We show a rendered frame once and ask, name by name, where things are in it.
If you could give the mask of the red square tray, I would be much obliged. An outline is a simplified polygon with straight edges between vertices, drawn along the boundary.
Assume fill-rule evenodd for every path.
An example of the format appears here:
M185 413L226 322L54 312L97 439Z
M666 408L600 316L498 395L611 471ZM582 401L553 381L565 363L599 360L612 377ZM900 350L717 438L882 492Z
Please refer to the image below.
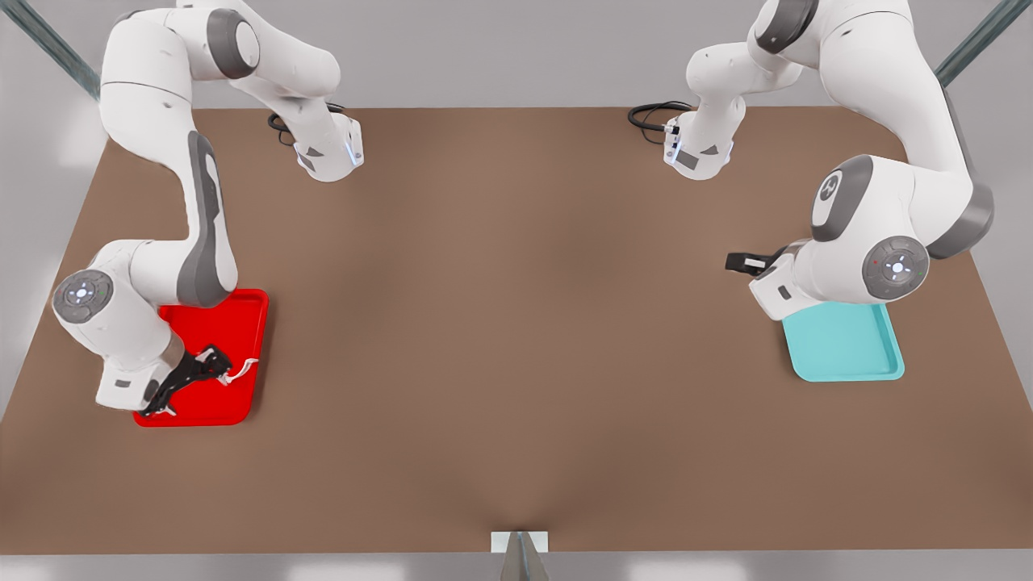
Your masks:
M202 353L208 345L216 345L225 353L232 361L229 371L232 374L244 360L261 357L268 305L264 290L239 288L214 308L162 306L159 316L169 323L193 356ZM156 412L144 418L134 412L134 422L146 428L239 424L251 409L256 366L230 385L223 385L217 378L192 383L171 397L176 416Z

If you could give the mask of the cyan square tray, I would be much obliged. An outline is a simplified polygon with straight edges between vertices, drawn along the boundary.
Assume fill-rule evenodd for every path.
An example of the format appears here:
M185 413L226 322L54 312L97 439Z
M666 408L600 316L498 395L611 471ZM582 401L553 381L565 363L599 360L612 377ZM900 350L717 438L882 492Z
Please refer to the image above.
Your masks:
M822 303L782 324L793 370L808 383L896 380L905 372L883 304Z

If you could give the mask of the silver frame post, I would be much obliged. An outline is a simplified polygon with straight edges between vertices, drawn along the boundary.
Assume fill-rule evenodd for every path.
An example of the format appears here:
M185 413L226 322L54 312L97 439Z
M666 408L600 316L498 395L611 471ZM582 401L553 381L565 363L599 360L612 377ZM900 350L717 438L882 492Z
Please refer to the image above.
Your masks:
M1033 0L1001 0L935 69L941 87L948 87L1031 4Z
M100 80L98 73L74 51L70 44L27 0L0 0L0 10L11 19L31 40L49 55L68 77L79 83L82 89L99 102Z
M504 554L500 581L550 581L547 532L491 532L491 552Z

